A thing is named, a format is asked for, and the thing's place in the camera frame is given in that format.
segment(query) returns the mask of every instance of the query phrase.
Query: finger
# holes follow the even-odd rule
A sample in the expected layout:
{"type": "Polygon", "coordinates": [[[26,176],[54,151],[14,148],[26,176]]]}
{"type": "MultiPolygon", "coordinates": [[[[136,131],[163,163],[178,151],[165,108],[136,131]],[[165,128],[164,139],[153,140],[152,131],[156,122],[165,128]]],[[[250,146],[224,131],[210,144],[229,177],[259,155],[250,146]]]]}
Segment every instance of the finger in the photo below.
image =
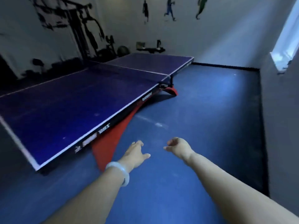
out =
{"type": "Polygon", "coordinates": [[[167,142],[167,145],[173,146],[178,143],[178,137],[174,137],[167,142]]]}
{"type": "Polygon", "coordinates": [[[143,142],[142,142],[142,141],[140,141],[140,140],[139,140],[139,141],[137,141],[137,142],[136,142],[136,144],[140,144],[140,146],[143,146],[143,145],[144,145],[144,144],[143,144],[143,142]]]}
{"type": "Polygon", "coordinates": [[[167,152],[172,152],[173,147],[172,146],[165,146],[163,147],[167,152]]]}
{"type": "Polygon", "coordinates": [[[142,156],[143,156],[143,159],[144,159],[144,160],[150,158],[150,154],[149,154],[149,153],[143,154],[142,156]]]}

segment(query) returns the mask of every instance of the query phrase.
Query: blue table top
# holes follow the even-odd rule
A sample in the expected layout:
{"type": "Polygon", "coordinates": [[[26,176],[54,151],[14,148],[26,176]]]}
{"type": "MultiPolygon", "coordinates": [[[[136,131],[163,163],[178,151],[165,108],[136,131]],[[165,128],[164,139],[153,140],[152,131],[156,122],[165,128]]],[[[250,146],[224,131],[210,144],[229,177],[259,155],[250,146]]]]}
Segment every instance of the blue table top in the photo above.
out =
{"type": "MultiPolygon", "coordinates": [[[[132,59],[139,60],[140,56],[131,54],[114,61],[130,66],[132,59]]],[[[162,73],[172,72],[185,64],[185,58],[174,59],[172,64],[169,62],[171,67],[162,73]]],[[[43,166],[165,78],[110,65],[114,61],[0,97],[2,119],[38,165],[43,166]]],[[[135,68],[146,68],[139,66],[139,61],[137,63],[135,68]]],[[[159,72],[164,67],[167,64],[150,65],[147,69],[159,72]]]]}

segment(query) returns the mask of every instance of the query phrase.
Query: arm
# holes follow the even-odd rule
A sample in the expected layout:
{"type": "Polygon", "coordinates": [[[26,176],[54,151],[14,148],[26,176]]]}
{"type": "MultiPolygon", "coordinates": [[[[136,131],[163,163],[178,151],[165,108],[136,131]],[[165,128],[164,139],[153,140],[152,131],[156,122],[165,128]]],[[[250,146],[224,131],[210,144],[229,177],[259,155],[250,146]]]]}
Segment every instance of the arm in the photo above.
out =
{"type": "MultiPolygon", "coordinates": [[[[150,154],[142,154],[141,146],[143,146],[141,141],[133,142],[118,161],[128,173],[150,157],[150,154]]],[[[108,168],[96,181],[67,202],[44,223],[105,223],[123,181],[124,176],[120,169],[108,168]]]]}
{"type": "Polygon", "coordinates": [[[167,144],[164,149],[194,170],[230,223],[299,223],[293,213],[195,153],[184,139],[173,138],[167,144]]]}

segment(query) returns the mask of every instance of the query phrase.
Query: table tennis table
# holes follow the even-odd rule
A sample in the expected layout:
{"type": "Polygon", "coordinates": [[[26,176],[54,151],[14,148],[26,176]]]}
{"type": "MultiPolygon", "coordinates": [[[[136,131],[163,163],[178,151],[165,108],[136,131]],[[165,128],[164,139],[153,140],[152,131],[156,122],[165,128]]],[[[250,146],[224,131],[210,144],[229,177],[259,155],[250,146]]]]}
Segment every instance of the table tennis table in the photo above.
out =
{"type": "Polygon", "coordinates": [[[132,53],[0,96],[0,122],[35,170],[77,152],[138,102],[172,87],[193,57],[132,53]]]}

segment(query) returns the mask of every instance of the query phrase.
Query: white bangle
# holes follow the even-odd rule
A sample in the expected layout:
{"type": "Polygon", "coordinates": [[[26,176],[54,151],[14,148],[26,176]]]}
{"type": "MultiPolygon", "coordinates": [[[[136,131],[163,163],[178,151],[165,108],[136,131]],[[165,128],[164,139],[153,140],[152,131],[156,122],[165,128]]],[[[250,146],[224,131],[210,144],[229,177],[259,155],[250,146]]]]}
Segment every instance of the white bangle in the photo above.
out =
{"type": "Polygon", "coordinates": [[[120,169],[122,171],[122,173],[125,177],[125,181],[121,185],[122,187],[127,186],[129,184],[130,175],[119,162],[110,162],[110,163],[108,163],[105,170],[108,169],[109,167],[117,167],[118,169],[120,169]]]}

